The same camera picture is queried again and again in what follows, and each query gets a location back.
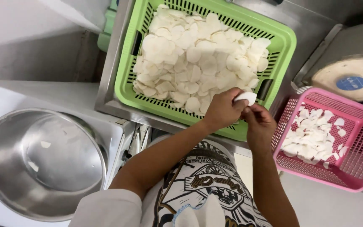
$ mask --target graphic t-shirt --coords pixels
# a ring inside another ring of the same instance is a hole
[[[218,198],[226,227],[270,227],[239,177],[234,157],[223,146],[204,140],[157,183],[141,203],[123,189],[110,189],[81,200],[69,226],[171,227],[183,207],[201,207]]]

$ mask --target stainless steel bowl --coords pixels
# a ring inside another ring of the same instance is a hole
[[[0,118],[0,201],[27,218],[71,219],[79,201],[103,189],[104,151],[81,119],[45,109]]]

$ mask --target person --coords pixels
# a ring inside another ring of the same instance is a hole
[[[271,153],[276,122],[263,106],[233,102],[242,92],[215,95],[202,120],[132,157],[108,190],[80,201],[69,226],[299,226]],[[239,118],[248,123],[253,197],[233,155],[204,139]]]

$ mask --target human hand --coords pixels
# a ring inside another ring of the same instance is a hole
[[[202,120],[211,133],[228,127],[239,119],[249,101],[239,100],[233,102],[233,99],[243,92],[240,88],[234,87],[214,96]]]
[[[264,106],[253,104],[245,107],[241,118],[247,122],[247,143],[253,155],[270,152],[277,123],[269,111]]]

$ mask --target white sleeve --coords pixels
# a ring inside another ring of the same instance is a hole
[[[125,189],[109,189],[81,199],[68,227],[136,227],[141,215],[142,202],[137,194]]]

